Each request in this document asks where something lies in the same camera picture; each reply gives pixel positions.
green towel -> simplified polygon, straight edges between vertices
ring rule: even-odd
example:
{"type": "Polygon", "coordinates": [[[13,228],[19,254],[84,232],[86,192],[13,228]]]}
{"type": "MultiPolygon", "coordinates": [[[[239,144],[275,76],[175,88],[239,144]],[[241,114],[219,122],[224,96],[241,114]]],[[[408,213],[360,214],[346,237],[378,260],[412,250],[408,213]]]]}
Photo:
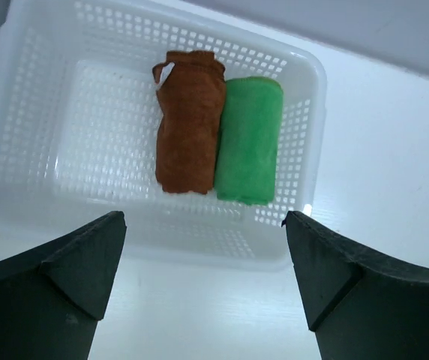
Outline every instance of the green towel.
{"type": "Polygon", "coordinates": [[[219,200],[266,205],[275,197],[283,90],[274,80],[226,81],[214,189],[219,200]]]}

brown towel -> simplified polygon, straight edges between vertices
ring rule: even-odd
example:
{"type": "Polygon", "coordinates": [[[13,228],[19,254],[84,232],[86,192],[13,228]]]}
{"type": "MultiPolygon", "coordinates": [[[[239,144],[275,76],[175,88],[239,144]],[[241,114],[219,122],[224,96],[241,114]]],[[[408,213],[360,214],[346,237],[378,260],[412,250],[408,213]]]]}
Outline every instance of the brown towel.
{"type": "Polygon", "coordinates": [[[157,132],[156,179],[163,191],[206,194],[215,177],[218,128],[226,97],[224,66],[207,51],[170,51],[153,67],[175,64],[156,92],[163,111],[157,132]]]}

